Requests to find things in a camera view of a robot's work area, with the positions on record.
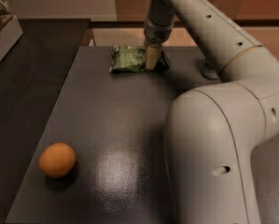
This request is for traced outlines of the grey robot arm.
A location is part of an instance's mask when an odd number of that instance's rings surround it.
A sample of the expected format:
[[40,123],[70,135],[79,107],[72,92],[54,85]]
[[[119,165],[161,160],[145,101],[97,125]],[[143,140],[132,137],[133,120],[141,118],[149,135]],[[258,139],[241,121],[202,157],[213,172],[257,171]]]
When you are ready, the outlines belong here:
[[181,20],[220,81],[180,95],[164,129],[177,224],[261,224],[252,150],[279,134],[279,61],[207,0],[151,0],[145,36]]

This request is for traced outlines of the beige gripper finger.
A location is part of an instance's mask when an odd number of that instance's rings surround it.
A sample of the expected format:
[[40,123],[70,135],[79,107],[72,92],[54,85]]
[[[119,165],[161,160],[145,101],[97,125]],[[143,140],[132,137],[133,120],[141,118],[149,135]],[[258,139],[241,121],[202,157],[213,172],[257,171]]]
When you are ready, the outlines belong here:
[[149,46],[146,48],[146,70],[153,70],[162,52],[161,46]]

